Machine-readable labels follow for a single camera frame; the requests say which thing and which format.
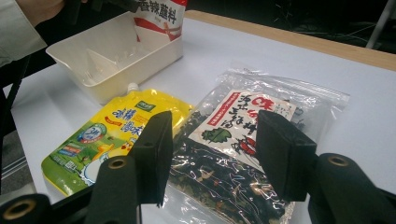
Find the table surface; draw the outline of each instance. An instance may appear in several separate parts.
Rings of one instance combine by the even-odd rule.
[[[141,89],[168,92],[197,105],[217,85],[217,76],[238,62],[348,93],[349,104],[319,142],[318,154],[343,154],[378,187],[396,193],[395,55],[198,11],[186,12],[183,47],[183,57]],[[53,203],[62,196],[46,184],[40,164],[100,108],[58,65],[21,84],[12,114],[36,189]],[[293,223],[307,223],[306,203],[298,203],[293,215]],[[164,216],[144,212],[146,220],[171,220]]]

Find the ziplock bag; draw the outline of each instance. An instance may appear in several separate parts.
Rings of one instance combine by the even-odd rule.
[[[277,197],[255,158],[257,113],[278,113],[317,142],[347,101],[310,83],[230,69],[175,137],[170,183],[229,223],[287,223],[293,203]]]

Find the white plastic container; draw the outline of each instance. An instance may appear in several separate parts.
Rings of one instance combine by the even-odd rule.
[[[137,27],[124,13],[47,48],[46,52],[99,104],[124,95],[183,54],[181,37]]]

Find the sleeve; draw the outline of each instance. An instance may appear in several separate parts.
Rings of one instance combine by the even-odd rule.
[[[46,46],[15,0],[0,0],[0,67]]]

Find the juice pouch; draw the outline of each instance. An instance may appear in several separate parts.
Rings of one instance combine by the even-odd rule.
[[[175,134],[191,105],[155,90],[114,98],[42,161],[44,177],[66,196],[87,188],[103,161],[127,155],[149,119],[167,110]]]

